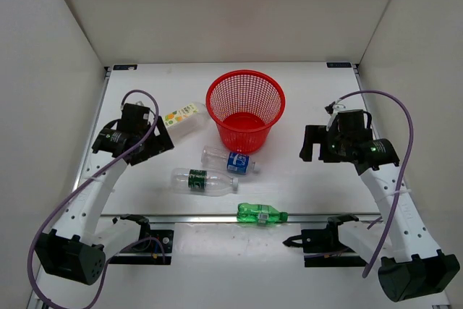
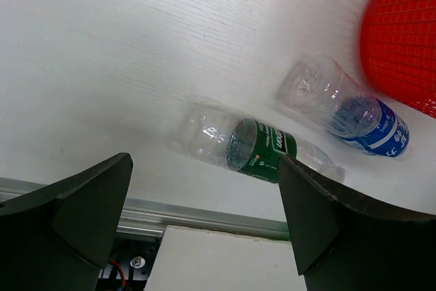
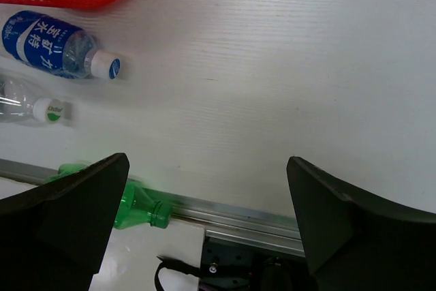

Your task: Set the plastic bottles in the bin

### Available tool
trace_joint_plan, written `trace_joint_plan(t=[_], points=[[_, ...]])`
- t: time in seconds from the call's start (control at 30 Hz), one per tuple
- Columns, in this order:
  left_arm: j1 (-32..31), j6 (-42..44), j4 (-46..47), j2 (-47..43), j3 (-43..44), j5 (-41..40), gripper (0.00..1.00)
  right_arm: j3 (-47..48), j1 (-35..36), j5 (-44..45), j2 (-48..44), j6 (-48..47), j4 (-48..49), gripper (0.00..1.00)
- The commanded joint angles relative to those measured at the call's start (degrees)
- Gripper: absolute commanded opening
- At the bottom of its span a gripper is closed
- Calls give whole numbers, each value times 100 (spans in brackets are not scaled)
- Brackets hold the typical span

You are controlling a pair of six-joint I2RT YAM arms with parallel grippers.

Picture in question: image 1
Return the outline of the clear bottle green label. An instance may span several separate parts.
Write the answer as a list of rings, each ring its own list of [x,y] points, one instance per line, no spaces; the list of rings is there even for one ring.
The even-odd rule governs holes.
[[[214,170],[176,168],[171,173],[174,192],[207,197],[220,197],[236,193],[239,180]]]

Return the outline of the clear bottle blue label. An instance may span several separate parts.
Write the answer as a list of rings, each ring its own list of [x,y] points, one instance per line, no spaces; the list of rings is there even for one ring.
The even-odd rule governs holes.
[[[250,156],[210,146],[203,148],[201,163],[209,169],[223,170],[238,175],[260,172],[259,164]]]

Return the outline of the green plastic bottle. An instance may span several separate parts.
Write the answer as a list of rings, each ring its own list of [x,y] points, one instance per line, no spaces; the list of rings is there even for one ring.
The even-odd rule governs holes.
[[[288,213],[278,211],[273,206],[240,203],[237,206],[237,221],[245,224],[274,225],[283,224],[288,220]]]

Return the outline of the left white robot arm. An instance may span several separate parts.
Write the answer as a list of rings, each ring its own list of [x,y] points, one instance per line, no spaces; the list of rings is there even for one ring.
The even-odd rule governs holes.
[[[113,158],[136,149],[100,175],[92,172],[89,185],[73,198],[48,233],[41,233],[35,245],[44,271],[64,279],[92,285],[103,273],[106,261],[129,247],[149,248],[152,241],[149,220],[125,214],[113,219],[102,232],[96,227],[114,185],[128,166],[171,150],[174,145],[162,120],[153,127],[146,106],[126,103],[119,119],[104,126],[93,145],[93,154],[109,153]]]

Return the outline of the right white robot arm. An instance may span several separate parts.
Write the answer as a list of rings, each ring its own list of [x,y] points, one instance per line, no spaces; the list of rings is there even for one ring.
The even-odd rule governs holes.
[[[372,116],[363,110],[335,111],[328,125],[308,125],[300,151],[303,161],[320,146],[325,163],[351,163],[369,189],[384,220],[389,241],[372,268],[387,298],[400,302],[445,290],[460,270],[432,238],[399,176],[400,161],[387,139],[375,139]]]

